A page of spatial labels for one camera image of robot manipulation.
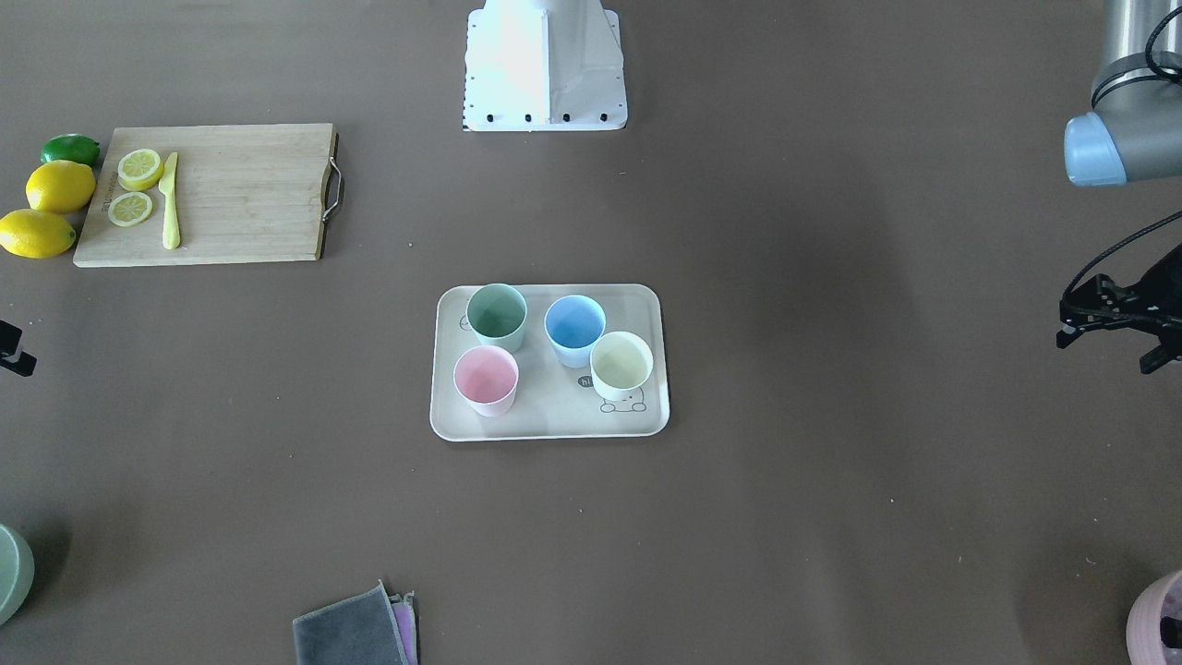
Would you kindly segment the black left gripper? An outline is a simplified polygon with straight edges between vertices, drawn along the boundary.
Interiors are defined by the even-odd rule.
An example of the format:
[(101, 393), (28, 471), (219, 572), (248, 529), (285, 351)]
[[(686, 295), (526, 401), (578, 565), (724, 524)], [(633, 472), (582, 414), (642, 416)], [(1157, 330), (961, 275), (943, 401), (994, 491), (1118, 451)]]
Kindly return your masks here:
[(1139, 374), (1152, 374), (1173, 363), (1181, 361), (1181, 245), (1165, 253), (1131, 286), (1136, 296), (1134, 308), (1155, 321), (1139, 321), (1135, 330), (1152, 333), (1161, 341), (1139, 357)]

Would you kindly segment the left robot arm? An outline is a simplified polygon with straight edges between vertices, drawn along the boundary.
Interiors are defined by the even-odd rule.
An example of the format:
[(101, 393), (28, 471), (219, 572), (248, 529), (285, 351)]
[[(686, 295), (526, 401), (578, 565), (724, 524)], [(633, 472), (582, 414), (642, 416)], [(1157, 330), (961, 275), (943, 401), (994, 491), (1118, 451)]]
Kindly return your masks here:
[[(1091, 85), (1090, 111), (1067, 122), (1064, 161), (1069, 182), (1115, 187), (1177, 177), (1181, 172), (1181, 37), (1177, 1), (1108, 1), (1103, 67)], [(1156, 345), (1139, 373), (1176, 365), (1181, 357), (1178, 248), (1165, 252), (1135, 283), (1119, 285), (1090, 260), (1065, 286), (1056, 345), (1086, 333), (1136, 330)]]

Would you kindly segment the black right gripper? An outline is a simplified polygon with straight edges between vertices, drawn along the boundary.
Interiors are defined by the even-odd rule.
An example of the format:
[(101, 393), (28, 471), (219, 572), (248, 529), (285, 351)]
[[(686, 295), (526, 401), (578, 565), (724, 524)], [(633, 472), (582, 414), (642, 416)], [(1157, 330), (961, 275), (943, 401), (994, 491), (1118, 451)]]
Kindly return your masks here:
[(37, 367), (37, 357), (24, 352), (21, 348), (22, 330), (8, 321), (0, 321), (1, 328), (1, 361), (9, 371), (19, 376), (30, 376)]

